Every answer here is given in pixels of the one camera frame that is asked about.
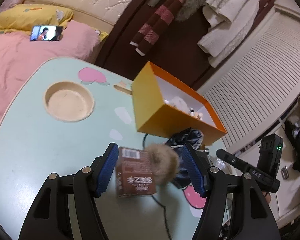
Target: metal screw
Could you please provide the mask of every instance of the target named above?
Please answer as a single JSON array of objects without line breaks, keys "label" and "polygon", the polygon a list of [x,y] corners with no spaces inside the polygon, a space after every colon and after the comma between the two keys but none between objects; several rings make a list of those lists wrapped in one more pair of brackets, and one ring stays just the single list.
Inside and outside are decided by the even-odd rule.
[{"label": "metal screw", "polygon": [[243,176],[244,176],[246,179],[251,179],[251,178],[252,178],[251,175],[250,175],[250,173],[245,173]]},{"label": "metal screw", "polygon": [[89,173],[91,171],[91,168],[90,167],[84,167],[83,169],[82,169],[82,172],[83,173]]},{"label": "metal screw", "polygon": [[210,167],[210,171],[213,173],[217,173],[219,171],[219,169],[215,166]]},{"label": "metal screw", "polygon": [[49,179],[55,179],[57,177],[57,175],[55,173],[51,173],[49,175]]}]

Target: fluffy brown pom-pom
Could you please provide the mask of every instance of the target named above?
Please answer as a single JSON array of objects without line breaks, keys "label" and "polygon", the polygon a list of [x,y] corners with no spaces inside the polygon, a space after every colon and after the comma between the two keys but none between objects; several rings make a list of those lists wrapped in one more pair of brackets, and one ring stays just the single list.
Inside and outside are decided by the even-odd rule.
[{"label": "fluffy brown pom-pom", "polygon": [[178,173],[178,154],[169,146],[163,144],[151,144],[145,150],[151,155],[156,184],[163,185],[172,181]]}]

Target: barcode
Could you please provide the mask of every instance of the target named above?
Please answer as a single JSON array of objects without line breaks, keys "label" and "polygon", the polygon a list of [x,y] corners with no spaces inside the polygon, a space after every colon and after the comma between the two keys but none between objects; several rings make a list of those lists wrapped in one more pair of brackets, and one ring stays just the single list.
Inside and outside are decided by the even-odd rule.
[{"label": "barcode", "polygon": [[136,150],[123,149],[122,157],[140,159],[140,152]]}]

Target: light blue table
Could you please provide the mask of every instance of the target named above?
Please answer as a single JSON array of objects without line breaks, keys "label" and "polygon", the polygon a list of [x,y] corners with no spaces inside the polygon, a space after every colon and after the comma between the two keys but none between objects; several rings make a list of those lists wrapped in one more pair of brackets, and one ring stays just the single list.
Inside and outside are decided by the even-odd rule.
[{"label": "light blue table", "polygon": [[[85,85],[96,102],[87,119],[55,120],[44,109],[45,90],[54,82],[80,82],[78,72],[84,67],[102,72],[110,85]],[[142,149],[144,134],[136,132],[132,96],[113,87],[121,81],[131,84],[130,80],[87,62],[55,58],[41,66],[13,101],[0,126],[0,224],[13,240],[18,239],[32,201],[50,173],[76,173],[102,155],[110,142]],[[118,107],[127,110],[130,123],[115,113]],[[165,140],[148,136],[146,144]],[[218,148],[224,148],[221,140],[210,147],[211,153],[215,154]],[[191,208],[183,191],[172,184],[157,187],[157,191],[155,197],[167,206],[172,239],[190,240],[202,210]],[[96,204],[110,240],[168,239],[163,209],[149,196],[117,198],[115,176]]]}]

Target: orange box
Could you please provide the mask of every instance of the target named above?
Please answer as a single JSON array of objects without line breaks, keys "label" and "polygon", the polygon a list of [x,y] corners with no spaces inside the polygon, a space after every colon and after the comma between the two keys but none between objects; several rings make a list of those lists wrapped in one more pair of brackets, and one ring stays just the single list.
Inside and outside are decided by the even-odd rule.
[{"label": "orange box", "polygon": [[[203,121],[166,104],[181,97],[194,111],[203,113]],[[227,132],[210,103],[186,84],[147,62],[132,83],[136,126],[139,132],[170,138],[186,128],[201,130],[203,143],[211,145]]]}]

